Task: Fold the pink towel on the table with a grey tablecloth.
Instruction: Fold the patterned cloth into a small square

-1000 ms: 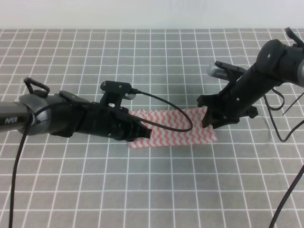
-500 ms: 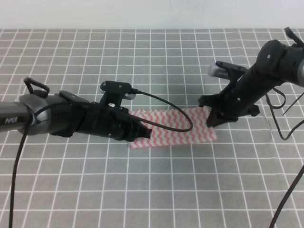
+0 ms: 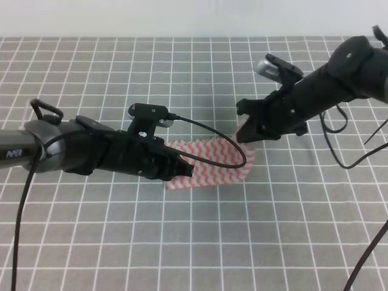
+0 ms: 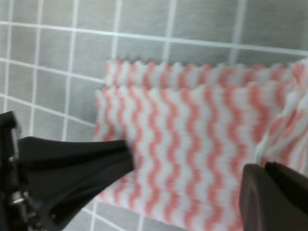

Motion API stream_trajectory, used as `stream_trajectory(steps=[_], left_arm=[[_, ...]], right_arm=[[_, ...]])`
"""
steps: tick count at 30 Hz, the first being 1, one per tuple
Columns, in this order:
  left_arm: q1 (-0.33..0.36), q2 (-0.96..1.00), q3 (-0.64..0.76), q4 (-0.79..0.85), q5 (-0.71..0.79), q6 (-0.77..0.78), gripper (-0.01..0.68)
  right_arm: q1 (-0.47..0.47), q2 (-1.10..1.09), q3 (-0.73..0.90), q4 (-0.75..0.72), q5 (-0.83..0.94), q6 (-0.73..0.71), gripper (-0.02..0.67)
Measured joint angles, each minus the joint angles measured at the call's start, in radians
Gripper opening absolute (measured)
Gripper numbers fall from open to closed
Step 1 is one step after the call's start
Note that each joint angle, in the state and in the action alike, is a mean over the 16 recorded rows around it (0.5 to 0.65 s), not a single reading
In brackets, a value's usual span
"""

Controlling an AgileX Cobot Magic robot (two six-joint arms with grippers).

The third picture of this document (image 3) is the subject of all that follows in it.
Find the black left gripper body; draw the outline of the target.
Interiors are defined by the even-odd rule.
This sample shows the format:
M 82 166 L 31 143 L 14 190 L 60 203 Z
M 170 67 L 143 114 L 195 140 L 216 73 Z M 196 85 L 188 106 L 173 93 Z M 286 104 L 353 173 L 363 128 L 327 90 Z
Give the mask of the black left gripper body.
M 166 146 L 127 133 L 114 132 L 106 138 L 108 146 L 99 162 L 101 170 L 147 179 L 173 178 L 173 157 Z

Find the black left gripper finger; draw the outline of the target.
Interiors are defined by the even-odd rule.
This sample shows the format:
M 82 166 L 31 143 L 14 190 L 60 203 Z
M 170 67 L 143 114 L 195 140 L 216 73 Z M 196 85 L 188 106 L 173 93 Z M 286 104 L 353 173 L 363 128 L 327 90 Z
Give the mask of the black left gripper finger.
M 178 166 L 184 162 L 180 155 L 175 152 L 175 149 L 165 145 L 164 151 L 166 152 L 166 155 L 169 158 L 171 165 Z
M 188 163 L 174 163 L 162 166 L 157 174 L 157 178 L 162 181 L 171 181 L 176 177 L 192 177 L 194 166 Z

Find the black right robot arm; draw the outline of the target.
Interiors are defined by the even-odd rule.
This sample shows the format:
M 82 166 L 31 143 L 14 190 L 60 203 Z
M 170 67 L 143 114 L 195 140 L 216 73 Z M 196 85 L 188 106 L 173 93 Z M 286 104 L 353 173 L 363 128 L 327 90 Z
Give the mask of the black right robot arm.
M 281 87 L 264 99 L 237 102 L 237 114 L 248 116 L 236 134 L 240 143 L 302 136 L 308 120 L 342 102 L 387 102 L 387 47 L 375 48 L 365 36 L 344 41 L 327 63 L 307 76 L 270 53 L 255 71 Z

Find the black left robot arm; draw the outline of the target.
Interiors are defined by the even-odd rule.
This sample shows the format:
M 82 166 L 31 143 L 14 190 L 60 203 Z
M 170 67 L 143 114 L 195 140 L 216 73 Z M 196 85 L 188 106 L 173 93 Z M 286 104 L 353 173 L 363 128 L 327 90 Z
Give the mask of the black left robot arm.
M 38 173 L 62 170 L 89 176 L 99 169 L 162 181 L 193 174 L 194 166 L 161 138 L 142 137 L 131 127 L 114 130 L 85 116 L 63 121 L 60 109 L 39 99 L 30 104 L 36 120 L 22 130 L 1 130 L 2 168 L 30 170 L 37 159 Z

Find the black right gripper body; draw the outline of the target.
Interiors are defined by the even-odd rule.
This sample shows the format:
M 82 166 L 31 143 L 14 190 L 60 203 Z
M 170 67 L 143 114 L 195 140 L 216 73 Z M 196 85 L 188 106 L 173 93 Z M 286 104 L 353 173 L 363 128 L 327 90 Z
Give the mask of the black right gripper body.
M 303 136 L 308 132 L 309 90 L 278 90 L 258 101 L 257 137 L 278 140 L 283 135 Z

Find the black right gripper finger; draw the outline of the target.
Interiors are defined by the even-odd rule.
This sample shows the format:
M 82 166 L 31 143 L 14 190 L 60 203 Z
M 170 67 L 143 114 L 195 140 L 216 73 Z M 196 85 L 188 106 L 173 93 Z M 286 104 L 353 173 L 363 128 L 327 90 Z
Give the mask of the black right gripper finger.
M 262 124 L 254 118 L 248 118 L 237 131 L 236 138 L 239 143 L 250 143 L 263 141 L 267 136 L 262 128 Z
M 246 99 L 236 103 L 237 115 L 259 116 L 262 115 L 265 109 L 266 102 L 264 99 Z

